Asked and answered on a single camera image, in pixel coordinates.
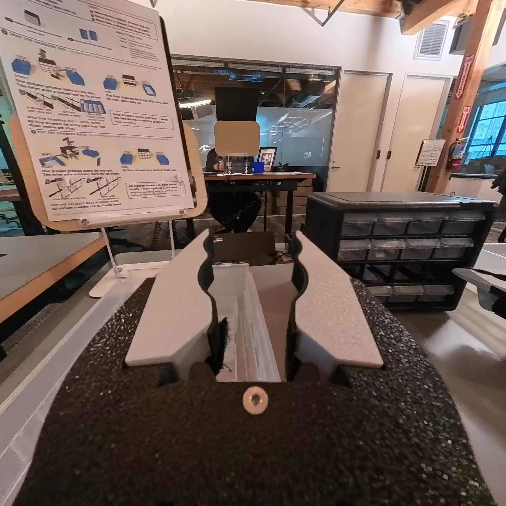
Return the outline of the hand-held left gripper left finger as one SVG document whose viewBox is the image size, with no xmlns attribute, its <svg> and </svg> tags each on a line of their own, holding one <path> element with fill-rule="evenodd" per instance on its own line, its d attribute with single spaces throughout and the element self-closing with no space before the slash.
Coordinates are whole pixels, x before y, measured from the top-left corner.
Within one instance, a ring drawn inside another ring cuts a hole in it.
<svg viewBox="0 0 506 506">
<path fill-rule="evenodd" d="M 156 275 L 125 366 L 169 365 L 178 380 L 195 363 L 217 376 L 223 369 L 228 323 L 218 319 L 209 289 L 214 282 L 213 238 L 199 234 Z"/>
</svg>

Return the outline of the rows of clear cabinet drawers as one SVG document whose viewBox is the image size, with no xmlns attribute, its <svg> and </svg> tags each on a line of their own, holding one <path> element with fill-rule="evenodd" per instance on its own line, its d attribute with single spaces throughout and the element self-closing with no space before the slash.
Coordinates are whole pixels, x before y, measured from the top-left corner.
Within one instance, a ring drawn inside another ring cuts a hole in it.
<svg viewBox="0 0 506 506">
<path fill-rule="evenodd" d="M 464 290 L 453 271 L 474 258 L 486 219 L 481 210 L 346 213 L 336 260 L 387 307 L 452 309 Z"/>
</svg>

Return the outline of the wooden post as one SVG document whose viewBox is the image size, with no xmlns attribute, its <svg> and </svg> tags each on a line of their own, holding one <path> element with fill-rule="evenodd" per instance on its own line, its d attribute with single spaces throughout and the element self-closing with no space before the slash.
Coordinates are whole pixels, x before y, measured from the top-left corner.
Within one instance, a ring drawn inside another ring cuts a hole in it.
<svg viewBox="0 0 506 506">
<path fill-rule="evenodd" d="M 464 56 L 475 54 L 475 59 L 466 81 L 463 96 L 459 100 L 455 100 L 452 95 L 442 129 L 442 139 L 446 141 L 446 144 L 437 166 L 431 169 L 426 187 L 426 191 L 429 193 L 444 194 L 446 192 L 452 173 L 447 169 L 449 151 L 452 144 L 464 136 L 464 133 L 456 133 L 461 111 L 465 105 L 473 106 L 503 9 L 504 1 L 478 1 L 477 3 L 464 53 Z"/>
</svg>

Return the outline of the long red arrow sign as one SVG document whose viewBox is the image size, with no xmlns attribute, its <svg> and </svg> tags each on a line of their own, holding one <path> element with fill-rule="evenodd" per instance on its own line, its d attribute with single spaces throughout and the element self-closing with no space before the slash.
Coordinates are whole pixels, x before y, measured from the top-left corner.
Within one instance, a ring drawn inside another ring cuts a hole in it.
<svg viewBox="0 0 506 506">
<path fill-rule="evenodd" d="M 457 79 L 455 87 L 454 87 L 453 96 L 454 96 L 455 100 L 459 100 L 463 96 L 463 93 L 465 91 L 466 81 L 468 79 L 468 76 L 471 71 L 474 60 L 475 60 L 475 54 L 465 55 L 462 60 L 458 79 Z"/>
</svg>

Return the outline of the large paned window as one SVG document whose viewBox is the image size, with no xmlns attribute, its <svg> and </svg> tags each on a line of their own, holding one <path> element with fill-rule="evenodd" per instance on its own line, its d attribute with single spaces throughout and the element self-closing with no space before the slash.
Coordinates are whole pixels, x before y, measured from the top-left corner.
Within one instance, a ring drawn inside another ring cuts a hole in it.
<svg viewBox="0 0 506 506">
<path fill-rule="evenodd" d="M 479 106 L 471 128 L 469 160 L 505 156 L 505 100 Z"/>
</svg>

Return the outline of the wood edged desk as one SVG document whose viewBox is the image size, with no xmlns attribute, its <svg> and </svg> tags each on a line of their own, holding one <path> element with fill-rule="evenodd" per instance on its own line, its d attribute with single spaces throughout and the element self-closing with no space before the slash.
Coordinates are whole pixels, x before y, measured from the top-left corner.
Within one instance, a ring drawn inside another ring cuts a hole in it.
<svg viewBox="0 0 506 506">
<path fill-rule="evenodd" d="M 105 246 L 99 232 L 1 238 L 1 323 Z"/>
<path fill-rule="evenodd" d="M 284 231 L 291 233 L 294 215 L 294 193 L 304 181 L 313 185 L 316 174 L 304 172 L 266 172 L 259 174 L 204 173 L 208 195 L 217 193 L 257 193 L 261 196 L 263 231 L 267 231 L 267 204 L 269 194 L 285 192 Z"/>
</svg>

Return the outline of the white notice board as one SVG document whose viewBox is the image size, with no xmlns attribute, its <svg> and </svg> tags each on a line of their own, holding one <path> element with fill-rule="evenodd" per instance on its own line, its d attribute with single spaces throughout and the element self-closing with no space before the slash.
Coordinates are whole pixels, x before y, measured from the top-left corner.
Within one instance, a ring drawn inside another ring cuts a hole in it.
<svg viewBox="0 0 506 506">
<path fill-rule="evenodd" d="M 437 166 L 445 144 L 444 139 L 422 140 L 414 166 L 420 169 L 416 187 L 418 192 L 426 191 L 431 169 Z"/>
</svg>

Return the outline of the small clear plastic drawer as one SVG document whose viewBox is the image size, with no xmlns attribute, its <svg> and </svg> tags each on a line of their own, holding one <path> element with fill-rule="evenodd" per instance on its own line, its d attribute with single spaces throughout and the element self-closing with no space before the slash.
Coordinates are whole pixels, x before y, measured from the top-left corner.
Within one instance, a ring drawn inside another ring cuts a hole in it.
<svg viewBox="0 0 506 506">
<path fill-rule="evenodd" d="M 213 275 L 209 293 L 216 302 L 218 320 L 226 319 L 228 324 L 223 367 L 217 382 L 281 382 L 249 265 L 213 265 Z"/>
</svg>

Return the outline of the red fire extinguisher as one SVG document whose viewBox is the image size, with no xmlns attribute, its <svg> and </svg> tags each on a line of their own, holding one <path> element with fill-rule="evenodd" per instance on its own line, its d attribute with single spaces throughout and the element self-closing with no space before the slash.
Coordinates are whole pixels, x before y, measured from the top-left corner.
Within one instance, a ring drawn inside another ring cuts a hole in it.
<svg viewBox="0 0 506 506">
<path fill-rule="evenodd" d="M 457 171 L 463 162 L 467 138 L 457 139 L 451 146 L 448 157 L 447 169 Z"/>
</svg>

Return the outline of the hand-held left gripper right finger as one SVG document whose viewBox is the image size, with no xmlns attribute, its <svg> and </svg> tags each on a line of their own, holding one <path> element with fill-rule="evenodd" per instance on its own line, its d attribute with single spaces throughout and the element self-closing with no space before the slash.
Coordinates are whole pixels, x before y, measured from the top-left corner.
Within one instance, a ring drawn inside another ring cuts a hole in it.
<svg viewBox="0 0 506 506">
<path fill-rule="evenodd" d="M 286 379 L 310 365 L 334 382 L 345 367 L 383 369 L 383 358 L 349 275 L 301 231 L 291 241 L 296 290 L 286 335 Z"/>
</svg>

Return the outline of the black flat box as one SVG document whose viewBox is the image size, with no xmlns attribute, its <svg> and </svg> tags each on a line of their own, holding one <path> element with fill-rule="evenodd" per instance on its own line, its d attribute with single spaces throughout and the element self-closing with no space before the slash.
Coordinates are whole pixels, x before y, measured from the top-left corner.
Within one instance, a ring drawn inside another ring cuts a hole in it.
<svg viewBox="0 0 506 506">
<path fill-rule="evenodd" d="M 272 231 L 223 233 L 213 236 L 213 264 L 274 265 L 277 258 Z"/>
</svg>

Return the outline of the white wall vent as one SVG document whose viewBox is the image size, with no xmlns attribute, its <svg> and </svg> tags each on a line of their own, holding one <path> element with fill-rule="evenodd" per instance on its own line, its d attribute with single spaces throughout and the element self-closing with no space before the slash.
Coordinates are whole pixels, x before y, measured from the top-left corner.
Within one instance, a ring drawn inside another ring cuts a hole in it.
<svg viewBox="0 0 506 506">
<path fill-rule="evenodd" d="M 439 61 L 441 60 L 449 21 L 443 20 L 434 22 L 417 35 L 414 60 Z"/>
</svg>

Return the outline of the black drawer cabinet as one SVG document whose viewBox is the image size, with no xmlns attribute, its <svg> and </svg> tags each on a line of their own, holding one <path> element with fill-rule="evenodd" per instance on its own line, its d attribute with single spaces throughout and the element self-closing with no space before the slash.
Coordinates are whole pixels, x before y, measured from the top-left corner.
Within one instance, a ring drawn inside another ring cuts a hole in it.
<svg viewBox="0 0 506 506">
<path fill-rule="evenodd" d="M 479 239 L 482 245 L 478 246 L 474 258 L 472 258 L 467 267 L 459 267 L 473 268 L 494 223 L 497 209 L 498 204 L 491 200 L 427 192 L 320 192 L 312 193 L 308 197 L 305 222 L 301 225 L 300 231 L 329 258 L 337 263 L 336 255 L 338 242 L 343 230 L 344 216 L 346 213 L 481 210 L 485 212 L 487 216 L 486 224 L 481 227 L 481 232 L 479 233 Z M 463 295 L 465 291 L 465 282 L 458 276 L 456 277 L 458 281 L 463 283 Z M 452 309 L 413 312 L 451 312 L 455 310 L 458 305 L 459 302 L 457 306 Z M 387 308 L 392 311 L 399 311 L 395 308 Z"/>
</svg>

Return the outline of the beige door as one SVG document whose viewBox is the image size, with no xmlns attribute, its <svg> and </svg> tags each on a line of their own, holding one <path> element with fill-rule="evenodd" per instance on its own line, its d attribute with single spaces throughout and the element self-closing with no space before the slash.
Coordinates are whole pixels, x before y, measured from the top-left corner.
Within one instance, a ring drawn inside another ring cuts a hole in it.
<svg viewBox="0 0 506 506">
<path fill-rule="evenodd" d="M 327 192 L 372 189 L 391 80 L 389 73 L 341 72 Z"/>
<path fill-rule="evenodd" d="M 423 140 L 435 136 L 452 78 L 408 74 L 395 117 L 381 191 L 418 191 L 423 166 L 417 166 Z"/>
</svg>

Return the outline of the stack of brown boxes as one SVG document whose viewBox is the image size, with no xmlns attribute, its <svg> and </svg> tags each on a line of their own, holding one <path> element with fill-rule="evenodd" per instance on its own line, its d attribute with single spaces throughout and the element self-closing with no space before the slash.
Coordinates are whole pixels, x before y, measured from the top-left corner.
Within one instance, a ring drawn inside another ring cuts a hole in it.
<svg viewBox="0 0 506 506">
<path fill-rule="evenodd" d="M 288 207 L 288 193 L 292 190 L 283 189 L 272 193 L 271 214 L 284 216 Z M 308 196 L 313 192 L 313 179 L 297 181 L 297 188 L 293 191 L 292 214 L 304 215 Z"/>
</svg>

